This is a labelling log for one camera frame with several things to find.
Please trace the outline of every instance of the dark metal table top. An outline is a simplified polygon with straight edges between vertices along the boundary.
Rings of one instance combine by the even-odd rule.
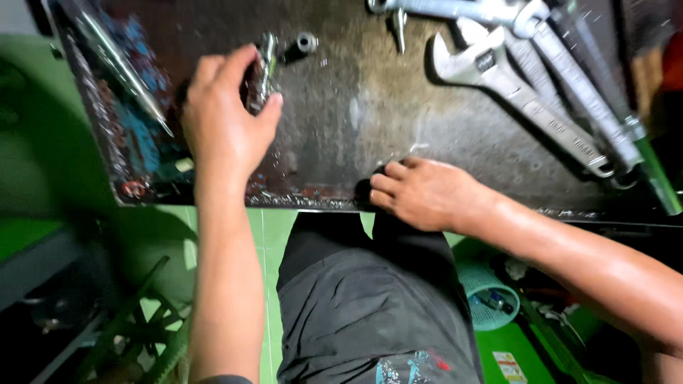
[[[103,1],[100,9],[168,108],[177,137],[174,141],[146,122],[92,71],[110,120],[95,116],[94,125],[113,124],[112,132],[118,132],[114,139],[100,135],[98,140],[100,147],[109,146],[105,157],[120,161],[109,163],[109,173],[123,204],[193,203],[192,175],[161,182],[155,174],[182,157],[185,145],[174,115],[200,56],[228,53],[258,41],[264,31],[288,44],[298,32],[310,31],[320,40],[318,50],[278,67],[283,115],[275,142],[248,186],[249,205],[365,210],[367,205],[354,199],[362,180],[390,160],[416,155],[457,165],[550,216],[680,222],[664,216],[645,183],[618,191],[572,169],[571,161],[560,159],[547,140],[483,91],[433,84],[426,74],[426,44],[437,31],[448,36],[442,20],[411,18],[406,54],[399,56],[386,17],[371,15],[363,0],[119,0]],[[69,30],[60,29],[68,45]],[[77,63],[77,45],[66,49],[72,51],[68,57],[76,76],[87,77]],[[614,61],[616,51],[610,49]],[[97,105],[96,96],[84,96],[91,116],[96,108],[88,104]]]

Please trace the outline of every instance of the person's left hand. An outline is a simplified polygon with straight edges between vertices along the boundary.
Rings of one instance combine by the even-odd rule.
[[[227,181],[228,192],[243,195],[249,176],[275,138],[282,95],[270,95],[257,117],[240,99],[245,71],[259,59],[256,47],[249,44],[227,57],[205,56],[199,61],[182,117],[198,184]]]

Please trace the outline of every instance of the forearm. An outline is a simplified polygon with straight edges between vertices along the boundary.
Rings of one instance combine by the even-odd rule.
[[[471,236],[538,267],[659,342],[683,349],[683,276],[643,253],[495,195]]]
[[[191,334],[193,379],[219,374],[258,383],[264,328],[261,270],[244,185],[198,180],[199,260]]]

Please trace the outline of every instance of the sticker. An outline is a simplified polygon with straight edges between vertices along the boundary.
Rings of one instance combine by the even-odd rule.
[[[510,384],[525,384],[528,382],[524,372],[522,372],[522,368],[520,368],[510,352],[494,352],[493,357],[496,359],[505,380]]]

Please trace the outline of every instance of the finger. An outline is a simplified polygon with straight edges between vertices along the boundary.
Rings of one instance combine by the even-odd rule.
[[[418,165],[424,163],[426,160],[419,157],[408,157],[402,161],[403,165],[408,168],[416,168]]]
[[[266,106],[258,114],[256,120],[260,126],[276,127],[282,115],[282,94],[271,94],[268,97]]]
[[[387,193],[394,196],[398,189],[401,187],[400,182],[380,174],[373,175],[370,178],[370,186],[373,189]]]
[[[380,191],[370,191],[370,202],[386,211],[393,212],[394,199]]]
[[[396,163],[395,161],[392,161],[385,167],[385,173],[390,178],[396,180],[403,180],[406,178],[406,175],[408,174],[408,168],[406,168],[403,165],[400,165],[399,163]]]
[[[225,56],[223,55],[202,56],[197,64],[193,83],[200,85],[211,83],[223,64],[225,64]]]
[[[239,88],[247,68],[258,59],[258,50],[254,44],[240,47],[225,59],[225,64],[218,72],[217,81],[221,86]]]

